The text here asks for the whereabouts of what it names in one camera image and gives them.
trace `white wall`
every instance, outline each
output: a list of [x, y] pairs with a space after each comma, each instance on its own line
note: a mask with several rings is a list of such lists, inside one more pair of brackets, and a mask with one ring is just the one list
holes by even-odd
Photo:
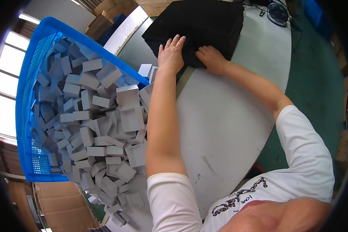
[[52, 16], [81, 33], [85, 33], [87, 26], [95, 16], [71, 0], [32, 0], [23, 13], [42, 20]]

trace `black foam sheet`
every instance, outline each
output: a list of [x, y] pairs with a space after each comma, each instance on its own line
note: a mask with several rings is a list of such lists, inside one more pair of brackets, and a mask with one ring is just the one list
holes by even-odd
[[185, 0], [172, 2], [142, 35], [158, 57], [160, 44], [176, 34], [186, 36], [182, 56], [185, 65], [203, 67], [195, 56], [201, 46], [212, 45], [230, 60], [243, 24], [241, 3], [216, 0]]

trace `blue fan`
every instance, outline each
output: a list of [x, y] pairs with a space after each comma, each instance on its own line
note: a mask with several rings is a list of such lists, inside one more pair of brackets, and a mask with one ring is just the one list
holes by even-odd
[[286, 27], [289, 13], [285, 6], [280, 3], [270, 3], [268, 5], [268, 19], [280, 27]]

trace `white t-shirt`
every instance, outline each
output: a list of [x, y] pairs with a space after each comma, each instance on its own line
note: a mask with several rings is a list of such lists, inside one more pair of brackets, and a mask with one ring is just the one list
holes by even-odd
[[276, 129], [289, 168], [256, 176], [236, 192], [218, 200], [209, 209], [204, 224], [188, 177], [178, 173], [150, 176], [147, 194], [153, 231], [218, 231], [253, 200], [286, 202], [313, 197], [330, 202], [334, 186], [333, 161], [308, 118], [297, 107], [288, 105], [278, 115]]

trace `cardboard box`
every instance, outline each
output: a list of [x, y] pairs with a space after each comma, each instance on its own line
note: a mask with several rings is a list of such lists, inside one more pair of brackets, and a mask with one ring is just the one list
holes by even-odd
[[172, 2], [182, 0], [135, 0], [149, 17], [159, 16]]
[[102, 11], [97, 17], [89, 24], [85, 31], [85, 35], [90, 36], [91, 38], [98, 40], [103, 33], [107, 31], [113, 25], [113, 20], [110, 21], [107, 16], [106, 11]]
[[98, 222], [88, 203], [72, 182], [36, 183], [42, 212], [52, 231], [88, 232], [98, 228]]
[[105, 10], [106, 17], [113, 22], [113, 19], [121, 13], [125, 16], [130, 15], [137, 6], [138, 4], [134, 0], [104, 0], [94, 9], [94, 13], [99, 15]]

